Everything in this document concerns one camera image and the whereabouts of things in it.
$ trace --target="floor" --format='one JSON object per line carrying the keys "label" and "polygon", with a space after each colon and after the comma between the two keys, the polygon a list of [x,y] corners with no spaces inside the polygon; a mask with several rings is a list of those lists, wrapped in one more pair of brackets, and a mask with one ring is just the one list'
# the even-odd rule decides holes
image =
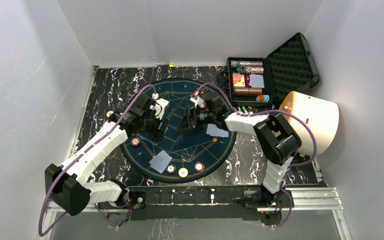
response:
{"label": "floor", "polygon": [[[97,69],[76,149],[81,148],[100,129],[107,111],[125,107],[138,89],[146,84],[172,77],[189,78],[203,83],[214,82],[217,73],[223,69],[224,66]],[[265,176],[267,160],[258,141],[250,135],[238,133],[236,143],[225,163],[215,172],[202,179],[181,185],[260,184]],[[294,162],[304,160],[305,158],[298,157]],[[117,178],[127,186],[164,187],[167,185],[167,183],[144,178],[135,171],[120,148],[116,148],[104,160],[89,181],[101,182],[113,178]],[[293,168],[287,176],[287,182],[293,185],[314,186],[320,181],[324,184],[317,162]],[[250,212],[249,218],[242,216],[242,218],[133,220],[116,231],[114,228],[108,228],[108,224],[98,213],[82,212],[74,217],[63,218],[53,230],[50,239],[340,239],[331,210],[293,211],[288,223],[275,231],[268,227],[262,228],[260,221],[253,219],[255,214],[255,211]]]}
{"label": "floor", "polygon": [[[225,66],[189,66],[189,67],[141,67],[141,68],[98,68],[86,106],[85,115],[76,143],[80,149],[101,128],[106,112],[127,106],[138,90],[154,81],[165,78],[188,78],[203,83],[216,81],[217,73]],[[294,162],[305,158],[297,157]],[[183,186],[217,185],[258,185],[263,181],[267,159],[254,136],[238,133],[235,147],[225,163],[210,175]],[[127,186],[166,186],[168,183],[145,178],[132,168],[120,148],[93,172],[89,181],[101,182],[118,179]],[[294,167],[288,172],[288,184],[316,185],[318,179],[314,167],[310,164]]]}

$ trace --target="white arm segment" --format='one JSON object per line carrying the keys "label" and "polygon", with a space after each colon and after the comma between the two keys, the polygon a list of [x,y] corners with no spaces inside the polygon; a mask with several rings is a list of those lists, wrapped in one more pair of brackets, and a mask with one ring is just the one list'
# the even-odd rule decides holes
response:
{"label": "white arm segment", "polygon": [[235,112],[230,114],[224,122],[230,132],[241,132],[255,136],[254,126],[267,118],[267,115],[241,116],[239,112]]}
{"label": "white arm segment", "polygon": [[265,176],[262,181],[262,185],[272,194],[277,193],[286,184],[282,182],[288,167],[291,164],[293,156],[290,156],[283,165],[277,165],[271,161],[267,161],[267,169],[265,170]]}
{"label": "white arm segment", "polygon": [[83,157],[80,158],[79,162],[74,164],[68,171],[67,174],[76,174],[76,180],[85,186],[89,176],[98,167],[99,164],[104,161],[106,157],[120,144],[127,140],[128,136],[125,130],[121,130],[120,126],[117,126],[110,135],[100,141],[98,144],[94,144],[98,139],[102,138],[111,128],[115,125],[115,122],[105,122],[99,132],[84,145],[76,154],[71,156],[69,159],[61,163],[65,169],[75,158],[80,154]]}
{"label": "white arm segment", "polygon": [[[230,132],[241,132],[255,136],[256,132],[254,130],[254,126],[267,118],[267,115],[240,116],[240,113],[236,112],[230,114],[224,122]],[[283,165],[277,165],[271,161],[267,161],[267,169],[262,184],[272,194],[277,193],[285,184],[284,182],[282,183],[282,180],[292,162],[292,159],[294,159],[294,157],[291,156]]]}
{"label": "white arm segment", "polygon": [[115,202],[122,193],[120,186],[112,181],[87,182],[83,187],[91,191],[88,204]]}

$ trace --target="white enclosure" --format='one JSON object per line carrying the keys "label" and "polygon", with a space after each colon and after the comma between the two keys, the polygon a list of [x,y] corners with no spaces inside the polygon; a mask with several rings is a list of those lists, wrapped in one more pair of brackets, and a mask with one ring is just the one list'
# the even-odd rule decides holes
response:
{"label": "white enclosure", "polygon": [[44,170],[67,158],[93,66],[225,65],[303,33],[339,106],[318,159],[354,239],[384,239],[384,1],[0,0],[0,240],[37,239]]}

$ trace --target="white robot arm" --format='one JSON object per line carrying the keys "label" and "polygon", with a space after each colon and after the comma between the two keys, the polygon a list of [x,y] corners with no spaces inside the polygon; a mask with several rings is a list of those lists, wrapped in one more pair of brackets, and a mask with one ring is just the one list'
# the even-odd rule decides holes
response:
{"label": "white robot arm", "polygon": [[125,116],[119,125],[116,124],[121,113],[114,112],[110,115],[99,132],[76,154],[59,166],[51,164],[46,168],[45,184],[48,191],[61,171],[82,155],[58,181],[50,198],[72,216],[80,213],[88,204],[111,202],[124,206],[129,200],[127,186],[116,179],[87,182],[88,178],[102,161],[132,134],[139,133],[151,141],[161,142],[168,124],[168,120],[163,119],[168,106],[169,102],[158,99],[158,94],[153,94],[152,99],[141,95],[129,112],[124,113]]}
{"label": "white robot arm", "polygon": [[261,184],[261,205],[270,205],[281,195],[284,177],[302,142],[281,113],[256,115],[233,112],[217,93],[207,93],[204,98],[193,95],[194,103],[188,106],[178,127],[179,132],[194,133],[204,124],[216,124],[220,129],[256,136],[267,157],[266,174]]}

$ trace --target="metal frame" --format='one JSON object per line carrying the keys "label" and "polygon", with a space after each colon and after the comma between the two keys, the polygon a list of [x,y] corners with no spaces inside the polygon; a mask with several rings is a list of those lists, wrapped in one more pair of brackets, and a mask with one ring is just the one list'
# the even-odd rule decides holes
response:
{"label": "metal frame", "polygon": [[[335,219],[336,227],[341,240],[351,240],[350,231],[344,218],[344,207],[339,198],[336,187],[287,187],[291,191],[295,206],[293,211],[311,211],[311,210],[331,210]],[[257,211],[270,211],[273,208],[259,207]],[[106,213],[127,213],[126,209],[105,209]],[[43,222],[43,229],[47,229],[55,220],[57,213],[64,210],[56,203],[50,202],[46,209],[46,215]],[[98,212],[93,204],[88,205],[83,212]],[[49,240],[52,230],[39,240]]]}

